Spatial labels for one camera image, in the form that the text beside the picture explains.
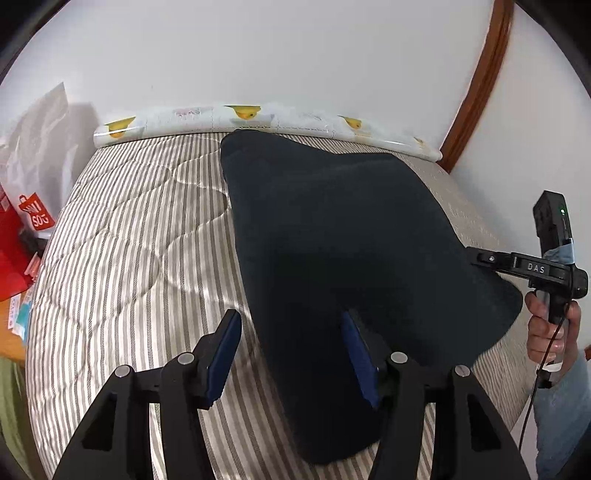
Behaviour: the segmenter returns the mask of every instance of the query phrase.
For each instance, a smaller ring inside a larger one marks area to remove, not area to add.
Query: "white plastic bag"
[[[53,233],[84,167],[75,164],[76,150],[63,83],[36,101],[0,145],[0,184],[39,238]]]

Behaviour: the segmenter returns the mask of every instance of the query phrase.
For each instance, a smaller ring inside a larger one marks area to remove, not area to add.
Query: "quilted mattress cover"
[[[377,445],[313,466],[295,452],[257,342],[233,244],[220,167],[224,133],[177,135],[99,149],[78,179],[46,250],[31,311],[27,391],[40,458],[52,476],[111,372],[160,367],[215,330],[226,309],[243,335],[222,398],[200,412],[220,479],[365,479]],[[368,145],[285,135],[333,153]],[[465,245],[502,249],[437,164],[397,156],[422,179]],[[522,290],[525,284],[519,283]],[[527,398],[527,312],[474,366],[511,428]],[[164,479],[158,406],[150,410],[154,476]],[[425,414],[417,477],[430,477],[435,412]]]

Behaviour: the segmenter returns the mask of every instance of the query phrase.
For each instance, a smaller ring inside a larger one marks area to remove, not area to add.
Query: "black cable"
[[[570,308],[570,302],[568,302],[566,304],[566,311],[567,312],[568,312],[569,308]],[[556,340],[556,336],[558,335],[558,331],[562,327],[562,324],[564,323],[565,319],[566,319],[566,316],[562,315],[562,318],[560,319],[560,322],[558,323],[556,331],[554,332],[554,335],[552,336],[552,340],[550,340],[550,344],[548,345],[548,348],[546,349],[546,353],[544,354],[544,358],[542,359],[542,363],[540,364],[538,371],[535,373],[535,383],[534,383],[534,388],[531,392],[530,406],[527,407],[527,412],[525,414],[525,419],[523,421],[523,427],[521,428],[521,436],[519,437],[519,451],[521,451],[521,446],[523,445],[523,437],[525,435],[525,428],[527,427],[527,420],[530,417],[531,407],[534,405],[535,394],[538,391],[538,385],[540,384],[540,374],[541,374],[543,367],[546,363],[546,358],[548,358],[548,354],[550,353],[550,349],[552,348],[552,344],[554,343],[554,340]]]

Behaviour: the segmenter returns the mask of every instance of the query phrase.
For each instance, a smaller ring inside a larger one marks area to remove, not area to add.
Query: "black cushion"
[[[467,261],[445,213],[391,154],[336,155],[240,130],[222,142],[248,305],[302,457],[345,458],[379,438],[340,334],[356,309],[423,365],[472,365],[521,293]]]

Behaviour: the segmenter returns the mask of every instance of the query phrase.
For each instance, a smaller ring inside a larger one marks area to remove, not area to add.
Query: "green fabric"
[[[47,480],[31,431],[23,368],[0,357],[0,433],[23,471],[33,480]]]

